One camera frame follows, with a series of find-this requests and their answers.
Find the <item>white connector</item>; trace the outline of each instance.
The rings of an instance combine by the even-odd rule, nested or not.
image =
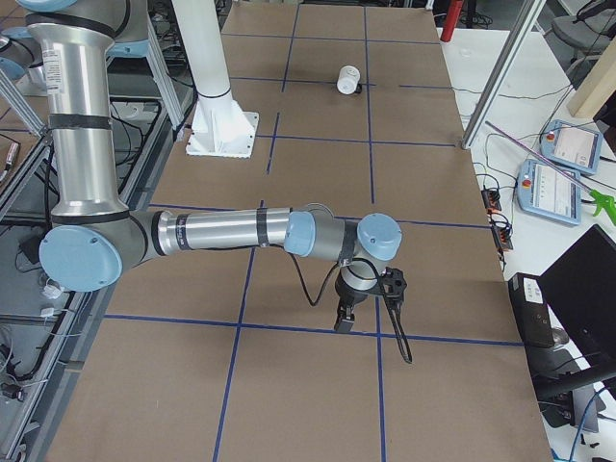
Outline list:
[[[40,316],[42,318],[51,318],[56,313],[56,309],[53,306],[43,306],[40,309]]]

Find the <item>white pillar base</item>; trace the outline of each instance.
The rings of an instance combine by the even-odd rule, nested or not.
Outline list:
[[[231,113],[229,120],[229,114],[220,114],[207,109],[205,104],[197,104],[186,153],[191,156],[249,158],[259,115],[243,112],[236,101],[231,103]]]

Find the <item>black tape band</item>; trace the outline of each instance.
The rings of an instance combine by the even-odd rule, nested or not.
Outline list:
[[[229,87],[229,90],[227,90],[225,93],[221,93],[216,96],[208,96],[207,94],[203,94],[203,93],[200,93],[199,96],[203,96],[204,98],[209,98],[209,99],[216,99],[216,98],[222,98],[226,94],[229,94],[230,91],[231,91],[231,87]]]
[[[357,223],[345,221],[345,235],[343,237],[343,246],[338,255],[338,265],[347,267],[353,261],[353,252],[355,251],[355,240],[357,239]]]
[[[188,214],[178,215],[175,219],[175,240],[181,250],[193,250],[189,246],[189,241],[186,236],[186,221],[188,219]]]
[[[261,247],[270,245],[268,239],[268,209],[263,207],[257,209],[257,239]]]
[[[121,219],[129,218],[128,210],[124,212],[116,212],[107,215],[86,215],[79,217],[67,217],[63,215],[54,215],[52,221],[55,224],[96,224],[109,223],[111,221],[120,221]]]
[[[111,130],[112,120],[102,115],[81,114],[50,114],[50,130],[76,130],[81,128],[95,128],[99,130]]]
[[[30,13],[26,16],[26,25],[51,23],[60,24],[63,26],[74,26],[89,29],[94,32],[99,32],[112,39],[116,38],[116,31],[102,22],[92,21],[83,17],[71,16],[61,13]]]
[[[161,247],[161,241],[158,237],[158,222],[161,220],[161,215],[163,212],[156,212],[154,217],[152,217],[152,226],[150,226],[150,237],[152,238],[152,245],[154,246],[154,250],[161,257],[165,256],[163,252],[163,248]]]

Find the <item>black monitor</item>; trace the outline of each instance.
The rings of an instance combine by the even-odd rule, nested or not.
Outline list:
[[[616,243],[594,225],[538,279],[554,314],[591,366],[616,360]],[[616,379],[604,380],[615,386]],[[616,390],[611,394],[616,398]]]

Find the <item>white pillar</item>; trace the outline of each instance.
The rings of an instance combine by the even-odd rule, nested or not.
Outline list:
[[[198,102],[186,152],[250,157],[259,115],[233,99],[214,0],[173,0]]]

